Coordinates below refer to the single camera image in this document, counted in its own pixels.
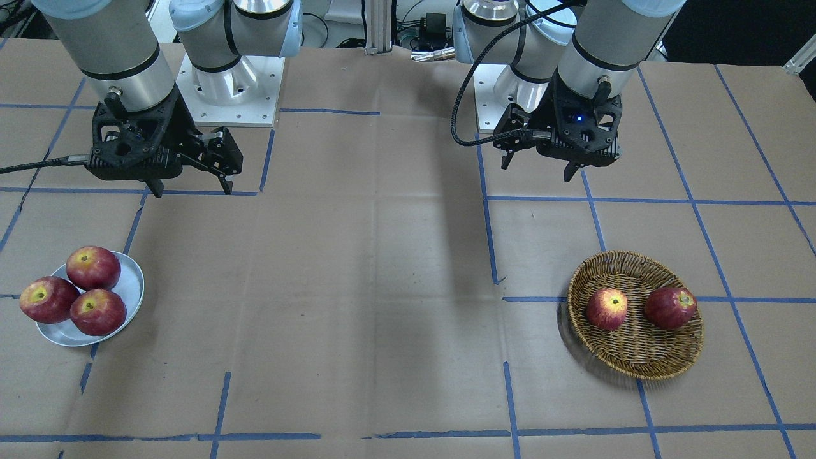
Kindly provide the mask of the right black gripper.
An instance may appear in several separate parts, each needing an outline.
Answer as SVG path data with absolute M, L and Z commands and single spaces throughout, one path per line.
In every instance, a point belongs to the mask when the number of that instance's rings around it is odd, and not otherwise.
M 225 195 L 233 194 L 233 175 L 242 172 L 243 155 L 226 127 L 210 133 L 196 128 L 186 102 L 173 87 L 152 108 L 128 112 L 124 90 L 110 87 L 91 120 L 92 145 L 85 169 L 101 180 L 141 180 L 161 198 L 162 179 L 192 166 L 218 177 Z

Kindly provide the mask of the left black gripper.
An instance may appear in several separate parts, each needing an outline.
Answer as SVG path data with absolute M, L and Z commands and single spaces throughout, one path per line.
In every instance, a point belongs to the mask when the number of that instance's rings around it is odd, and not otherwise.
M 623 154 L 618 144 L 623 105 L 620 96 L 611 95 L 612 88 L 609 78 L 602 76 L 590 87 L 589 96 L 580 95 L 554 73 L 533 112 L 508 105 L 493 140 L 493 147 L 502 150 L 501 169 L 507 170 L 522 149 L 566 161 L 565 182 L 586 166 L 612 165 Z

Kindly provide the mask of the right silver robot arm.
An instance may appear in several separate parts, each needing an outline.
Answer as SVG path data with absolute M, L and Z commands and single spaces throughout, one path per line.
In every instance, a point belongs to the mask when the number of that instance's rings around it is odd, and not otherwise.
M 91 119 L 91 147 L 84 155 L 49 159 L 46 165 L 81 164 L 100 180 L 136 180 L 163 194 L 163 180 L 186 166 L 215 175 L 233 192 L 242 152 L 224 122 L 209 108 L 273 104 L 257 58 L 298 54 L 300 1 L 171 1 L 168 12 L 190 64 L 184 95 L 135 1 L 35 1 L 59 41 L 99 97 Z M 200 123 L 216 123 L 210 133 Z

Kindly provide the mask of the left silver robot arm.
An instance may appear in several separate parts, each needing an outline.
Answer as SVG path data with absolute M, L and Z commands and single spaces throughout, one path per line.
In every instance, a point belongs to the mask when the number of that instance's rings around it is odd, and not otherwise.
M 451 113 L 457 133 L 461 98 L 481 64 L 504 65 L 519 81 L 544 85 L 533 108 L 508 101 L 491 136 L 501 168 L 534 149 L 566 161 L 564 179 L 605 168 L 622 154 L 621 93 L 660 43 L 682 1 L 461 1 L 453 20 L 456 60 L 470 65 Z

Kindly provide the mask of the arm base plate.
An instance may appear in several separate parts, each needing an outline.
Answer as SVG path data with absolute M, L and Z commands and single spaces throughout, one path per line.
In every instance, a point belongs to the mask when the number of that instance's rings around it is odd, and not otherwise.
M 510 104 L 533 112 L 550 79 L 550 76 L 525 72 L 518 65 L 479 65 L 473 76 L 479 133 L 492 134 Z
M 203 127 L 264 127 L 276 122 L 285 58 L 242 56 L 230 69 L 204 72 L 184 56 L 176 84 Z

